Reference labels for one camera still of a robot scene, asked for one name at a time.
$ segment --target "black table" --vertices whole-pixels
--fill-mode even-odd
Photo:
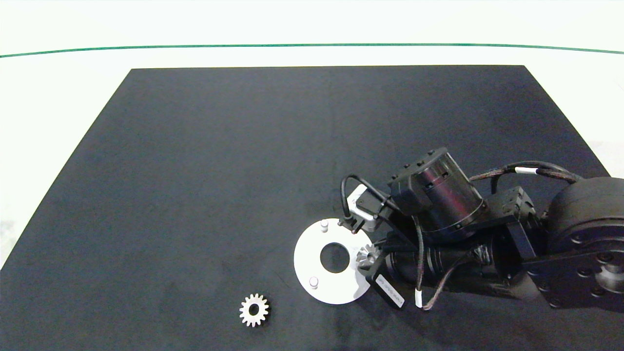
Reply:
[[[339,214],[342,176],[383,189],[439,146],[468,175],[524,159],[607,175],[522,66],[132,70],[1,272],[0,349],[621,348],[624,315],[541,298],[444,293],[425,314],[303,290],[296,241]],[[540,210],[565,186],[501,188],[517,184]],[[272,315],[252,329],[238,309],[254,293]]]

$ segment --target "white circular plate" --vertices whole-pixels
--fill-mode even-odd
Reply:
[[[326,270],[321,263],[321,250],[334,242],[349,252],[349,265],[340,273]],[[358,251],[366,244],[371,245],[371,239],[362,230],[352,234],[338,225],[336,218],[319,220],[301,234],[295,246],[295,272],[299,283],[315,299],[327,304],[355,301],[370,287],[356,262]]]

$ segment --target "small bevel gear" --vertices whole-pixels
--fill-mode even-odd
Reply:
[[[245,297],[245,301],[242,302],[242,305],[243,307],[238,309],[241,312],[239,317],[243,319],[243,323],[247,323],[247,327],[250,325],[252,327],[260,325],[263,320],[266,320],[266,316],[269,314],[269,304],[264,295],[249,295],[249,297]],[[258,312],[252,315],[249,309],[253,305],[258,306]]]
[[[379,257],[379,249],[374,244],[366,244],[356,256],[358,267],[368,270]]]

